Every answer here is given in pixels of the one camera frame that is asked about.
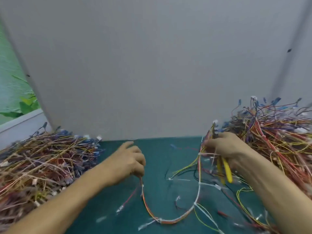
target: gray wall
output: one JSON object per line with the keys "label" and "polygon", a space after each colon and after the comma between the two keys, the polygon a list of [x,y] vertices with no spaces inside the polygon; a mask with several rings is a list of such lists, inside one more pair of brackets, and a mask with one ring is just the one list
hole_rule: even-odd
{"label": "gray wall", "polygon": [[[304,4],[0,0],[0,13],[52,125],[113,140],[201,135],[268,96]],[[297,66],[297,93],[281,94],[311,98],[310,73]]]}

